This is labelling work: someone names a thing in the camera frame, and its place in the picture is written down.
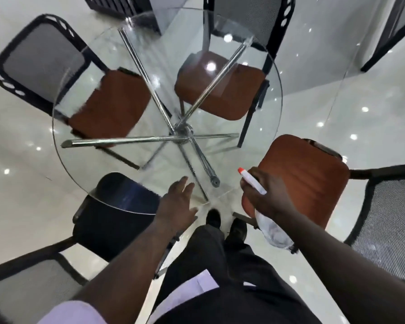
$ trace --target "mesh chair back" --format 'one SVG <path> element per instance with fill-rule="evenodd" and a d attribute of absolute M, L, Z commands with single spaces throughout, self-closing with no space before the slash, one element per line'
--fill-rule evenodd
<path fill-rule="evenodd" d="M 69 89 L 92 61 L 86 46 L 63 19 L 41 15 L 0 54 L 0 86 L 51 113 L 62 80 Z"/>
<path fill-rule="evenodd" d="M 0 314 L 13 324 L 37 323 L 87 281 L 58 252 L 65 240 L 0 265 Z"/>
<path fill-rule="evenodd" d="M 405 280 L 405 173 L 368 181 L 362 211 L 345 243 Z"/>
<path fill-rule="evenodd" d="M 207 0 L 204 8 L 249 29 L 274 58 L 291 20 L 294 5 L 295 0 Z M 234 27 L 228 25 L 231 23 L 216 27 L 216 30 L 225 34 L 234 32 Z"/>

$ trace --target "shirt sleeve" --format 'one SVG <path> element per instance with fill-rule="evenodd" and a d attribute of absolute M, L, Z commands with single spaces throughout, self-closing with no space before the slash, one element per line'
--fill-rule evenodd
<path fill-rule="evenodd" d="M 91 305 L 78 301 L 66 301 L 55 306 L 38 324 L 107 324 Z"/>

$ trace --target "glass table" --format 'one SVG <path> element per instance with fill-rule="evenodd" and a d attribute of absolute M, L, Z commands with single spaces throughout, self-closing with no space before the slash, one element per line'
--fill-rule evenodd
<path fill-rule="evenodd" d="M 174 20 L 160 35 L 155 23 L 162 18 Z M 53 136 L 63 166 L 76 184 L 105 203 L 109 201 L 96 194 L 96 187 L 103 177 L 115 172 L 161 196 L 171 183 L 186 175 L 196 184 L 194 204 L 238 188 L 237 169 L 259 164 L 275 138 L 281 117 L 279 73 L 262 50 L 247 28 L 198 9 L 158 10 L 156 16 L 146 12 L 106 30 L 72 62 L 75 66 L 68 68 L 57 94 Z M 205 63 L 206 54 L 214 60 L 209 58 Z M 199 71 L 189 80 L 200 82 L 200 91 L 190 104 L 178 97 L 175 87 L 184 68 L 197 66 L 202 66 L 203 73 Z M 111 70 L 139 75 L 150 93 L 149 101 L 127 135 L 84 136 L 70 125 L 71 119 L 99 91 L 102 78 Z M 241 95 L 254 82 L 240 80 L 252 80 L 246 73 L 260 75 L 262 70 L 263 82 L 247 104 L 247 114 L 234 120 L 213 114 L 223 107 L 222 100 L 230 97 L 228 84 L 239 81 L 232 91 Z M 207 110 L 213 107 L 213 100 L 220 100 L 220 106 Z M 103 108 L 103 120 L 120 121 L 117 114 L 109 118 L 113 114 L 108 103 L 97 105 Z M 90 124 L 102 126 L 100 122 Z"/>

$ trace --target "round glass tabletop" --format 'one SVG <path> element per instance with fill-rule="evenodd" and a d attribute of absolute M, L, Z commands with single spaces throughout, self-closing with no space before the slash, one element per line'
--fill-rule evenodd
<path fill-rule="evenodd" d="M 99 201 L 132 211 L 104 190 L 143 186 L 162 196 L 186 175 L 196 184 L 193 203 L 205 203 L 238 188 L 237 169 L 258 165 L 275 138 L 278 70 L 236 22 L 163 9 L 79 43 L 53 135 L 66 171 Z M 102 193 L 101 180 L 109 184 Z"/>

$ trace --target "black trousers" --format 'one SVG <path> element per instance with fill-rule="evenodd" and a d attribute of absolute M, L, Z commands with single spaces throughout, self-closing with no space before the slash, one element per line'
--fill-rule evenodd
<path fill-rule="evenodd" d="M 224 240 L 219 229 L 204 225 L 195 230 L 186 248 L 168 267 L 153 309 L 182 283 L 205 269 L 219 286 L 248 282 L 304 304 L 275 269 L 256 256 L 249 245 L 235 236 L 228 236 Z"/>

